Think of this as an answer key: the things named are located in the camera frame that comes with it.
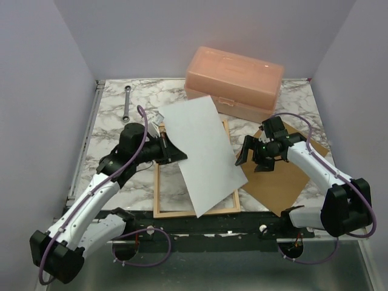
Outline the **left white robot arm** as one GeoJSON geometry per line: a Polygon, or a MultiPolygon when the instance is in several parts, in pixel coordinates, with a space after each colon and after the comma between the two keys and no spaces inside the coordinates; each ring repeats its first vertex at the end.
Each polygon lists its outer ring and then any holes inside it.
{"type": "Polygon", "coordinates": [[[90,229],[96,215],[136,173],[142,163],[170,164],[187,159],[166,133],[152,136],[148,128],[132,122],[124,127],[119,143],[101,158],[96,173],[79,199],[46,232],[35,231],[30,237],[34,265],[39,267],[39,282],[48,273],[64,284],[71,282],[84,265],[87,252],[119,237],[129,239],[134,234],[132,218],[123,210],[109,214],[103,225],[90,229]]]}

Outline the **translucent orange plastic box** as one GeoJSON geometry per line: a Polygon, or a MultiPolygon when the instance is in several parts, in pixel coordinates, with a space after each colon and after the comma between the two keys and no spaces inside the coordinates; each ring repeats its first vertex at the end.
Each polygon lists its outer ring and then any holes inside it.
{"type": "Polygon", "coordinates": [[[200,47],[186,70],[188,99],[211,96],[218,112],[260,123],[275,111],[284,67],[200,47]]]}

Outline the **photo print with window scene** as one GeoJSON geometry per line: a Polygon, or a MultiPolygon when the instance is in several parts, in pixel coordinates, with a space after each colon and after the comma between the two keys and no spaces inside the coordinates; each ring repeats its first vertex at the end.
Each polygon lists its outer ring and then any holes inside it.
{"type": "Polygon", "coordinates": [[[187,155],[178,165],[197,217],[248,182],[235,165],[235,153],[211,97],[165,105],[159,112],[167,136],[187,155]]]}

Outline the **light wooden picture frame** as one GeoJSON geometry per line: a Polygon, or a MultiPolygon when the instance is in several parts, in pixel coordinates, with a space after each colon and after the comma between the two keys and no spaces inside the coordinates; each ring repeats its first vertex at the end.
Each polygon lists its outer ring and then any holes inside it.
{"type": "Polygon", "coordinates": [[[160,127],[187,159],[178,162],[193,206],[200,217],[247,182],[219,116],[209,121],[165,122],[160,127]]]}

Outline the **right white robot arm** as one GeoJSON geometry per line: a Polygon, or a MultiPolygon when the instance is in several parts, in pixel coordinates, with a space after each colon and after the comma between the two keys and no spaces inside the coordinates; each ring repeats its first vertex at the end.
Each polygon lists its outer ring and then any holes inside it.
{"type": "Polygon", "coordinates": [[[276,162],[291,162],[301,169],[325,195],[321,207],[304,206],[286,210],[279,222],[280,233],[288,238],[301,228],[325,230],[332,237],[349,235],[359,238],[356,230],[369,226],[363,238],[376,231],[376,215],[372,209],[370,185],[363,179],[354,179],[329,164],[311,145],[311,137],[299,132],[289,133],[277,113],[261,123],[264,138],[247,135],[236,165],[255,163],[256,172],[272,172],[276,162]]]}

